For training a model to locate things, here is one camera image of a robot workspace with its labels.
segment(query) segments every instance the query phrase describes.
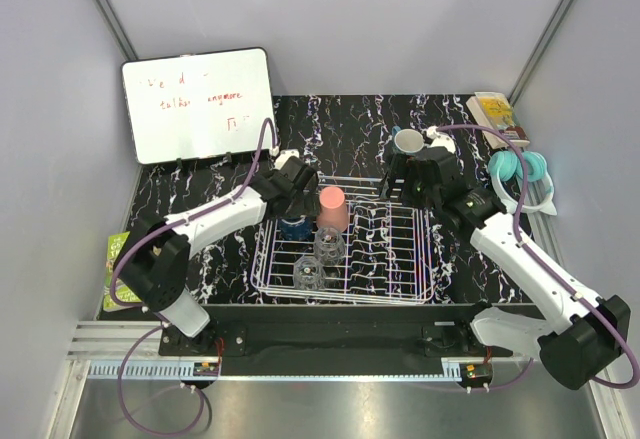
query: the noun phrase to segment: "green package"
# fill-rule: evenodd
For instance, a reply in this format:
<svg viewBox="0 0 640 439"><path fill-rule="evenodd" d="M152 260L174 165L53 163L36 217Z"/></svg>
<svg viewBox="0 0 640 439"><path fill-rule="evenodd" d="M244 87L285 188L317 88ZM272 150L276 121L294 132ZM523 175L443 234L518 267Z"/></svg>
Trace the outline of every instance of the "green package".
<svg viewBox="0 0 640 439"><path fill-rule="evenodd" d="M109 286L111 285L111 279L113 277L113 264L115 263L118 254L120 254L120 250L122 249L122 246L124 246L128 236L128 232L123 232L121 234L109 236L109 240L107 242L107 276L104 281L104 298L102 300L102 308L106 312L125 309L125 307L119 306L113 302L113 299L111 299L111 295L109 294ZM116 297L125 302L141 302L140 299L138 299L138 296L136 296L131 289L124 285L119 279L118 282L116 282Z"/></svg>

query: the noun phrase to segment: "clear glass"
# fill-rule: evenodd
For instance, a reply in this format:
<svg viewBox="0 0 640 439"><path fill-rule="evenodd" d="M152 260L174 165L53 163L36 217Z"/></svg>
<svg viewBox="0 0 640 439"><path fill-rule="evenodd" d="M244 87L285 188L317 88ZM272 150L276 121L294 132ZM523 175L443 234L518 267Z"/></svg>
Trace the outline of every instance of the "clear glass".
<svg viewBox="0 0 640 439"><path fill-rule="evenodd" d="M313 254L325 266L336 266L345 257L346 246L340 231L335 227L321 227L313 241Z"/></svg>
<svg viewBox="0 0 640 439"><path fill-rule="evenodd" d="M320 291L325 287L324 269L313 256L302 256L293 265L293 287L301 291Z"/></svg>

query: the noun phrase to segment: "teal headphones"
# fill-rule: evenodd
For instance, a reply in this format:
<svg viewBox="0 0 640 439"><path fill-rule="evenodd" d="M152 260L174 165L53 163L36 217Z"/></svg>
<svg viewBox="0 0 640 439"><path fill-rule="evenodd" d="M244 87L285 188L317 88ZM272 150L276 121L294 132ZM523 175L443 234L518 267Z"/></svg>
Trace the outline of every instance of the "teal headphones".
<svg viewBox="0 0 640 439"><path fill-rule="evenodd" d="M524 206L522 212L531 214L533 212L544 212L550 216L558 214L553 205L553 181L547 171L547 160L542 154L525 151L522 153L527 162L527 180L529 182L542 181L546 191L545 198L537 206ZM516 201L504 189L503 182L508 181L514 175L522 179L522 166L518 161L518 156L513 151L496 152L489 161L489 174L491 184L496 194L506 206L507 212L513 214L516 211Z"/></svg>

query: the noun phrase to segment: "dish rack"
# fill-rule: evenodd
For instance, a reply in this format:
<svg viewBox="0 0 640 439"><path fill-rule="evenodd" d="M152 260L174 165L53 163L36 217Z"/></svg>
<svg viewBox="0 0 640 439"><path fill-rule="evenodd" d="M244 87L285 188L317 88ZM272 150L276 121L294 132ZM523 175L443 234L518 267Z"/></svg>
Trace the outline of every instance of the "dish rack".
<svg viewBox="0 0 640 439"><path fill-rule="evenodd" d="M323 290L294 288L293 264L302 255L313 255L313 236L307 241L285 240L277 220L260 226L251 270L253 286L271 296L307 300L369 304L430 301L434 281L429 216L424 210L379 200L379 183L380 179L319 177L321 188L342 188L350 219L343 233L346 257L341 264L324 268Z"/></svg>

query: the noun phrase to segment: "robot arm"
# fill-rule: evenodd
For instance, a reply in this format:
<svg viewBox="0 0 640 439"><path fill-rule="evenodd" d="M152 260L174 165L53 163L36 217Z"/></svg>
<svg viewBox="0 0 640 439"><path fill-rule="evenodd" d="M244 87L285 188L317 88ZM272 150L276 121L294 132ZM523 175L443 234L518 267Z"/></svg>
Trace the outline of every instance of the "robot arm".
<svg viewBox="0 0 640 439"><path fill-rule="evenodd" d="M238 187L190 211L139 217L119 258L154 230L180 219L184 223L141 247L123 267L120 279L149 310L186 336L195 337L210 318L185 288L189 259L212 242L264 219L315 215L319 209L314 194L317 185L315 169L304 164L297 151L283 151L275 168L255 176L240 196ZM197 217L199 212L223 203L224 207Z"/></svg>
<svg viewBox="0 0 640 439"><path fill-rule="evenodd" d="M561 384L578 389L621 354L611 334L517 243L513 216L497 196L481 187L470 188L460 173L453 141L430 128L432 144L415 156L393 154L381 185L388 199L397 179L404 179L400 200L411 207L432 207L436 216L491 258L531 298L545 320L508 314L486 306L470 328L479 342L540 359ZM617 296L602 299L581 284L528 236L524 242L626 339L630 310Z"/></svg>

